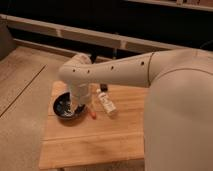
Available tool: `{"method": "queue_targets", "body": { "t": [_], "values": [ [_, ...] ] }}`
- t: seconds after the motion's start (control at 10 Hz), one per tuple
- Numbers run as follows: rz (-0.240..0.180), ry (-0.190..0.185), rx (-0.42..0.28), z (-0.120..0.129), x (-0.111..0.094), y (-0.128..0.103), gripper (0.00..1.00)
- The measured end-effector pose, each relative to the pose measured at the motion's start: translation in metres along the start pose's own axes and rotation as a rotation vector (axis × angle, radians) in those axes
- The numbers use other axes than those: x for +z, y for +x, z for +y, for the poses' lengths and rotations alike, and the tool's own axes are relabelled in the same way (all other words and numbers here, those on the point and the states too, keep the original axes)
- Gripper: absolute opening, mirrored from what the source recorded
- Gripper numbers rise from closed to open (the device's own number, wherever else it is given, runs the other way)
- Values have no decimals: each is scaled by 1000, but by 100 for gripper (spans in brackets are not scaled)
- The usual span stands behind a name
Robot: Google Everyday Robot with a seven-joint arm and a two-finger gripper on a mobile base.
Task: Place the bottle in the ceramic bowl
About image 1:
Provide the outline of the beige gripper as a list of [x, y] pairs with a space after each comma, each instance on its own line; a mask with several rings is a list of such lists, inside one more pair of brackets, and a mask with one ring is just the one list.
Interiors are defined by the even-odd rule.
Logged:
[[78, 107], [90, 103], [91, 93], [89, 84], [70, 84], [68, 90], [70, 93], [70, 109], [72, 112]]

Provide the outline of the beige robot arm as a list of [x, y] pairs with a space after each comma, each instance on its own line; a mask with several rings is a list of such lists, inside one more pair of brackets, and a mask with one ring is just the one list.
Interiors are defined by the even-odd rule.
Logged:
[[59, 78], [79, 105], [90, 83], [147, 87], [145, 171], [213, 171], [213, 52], [175, 49], [96, 64], [77, 54]]

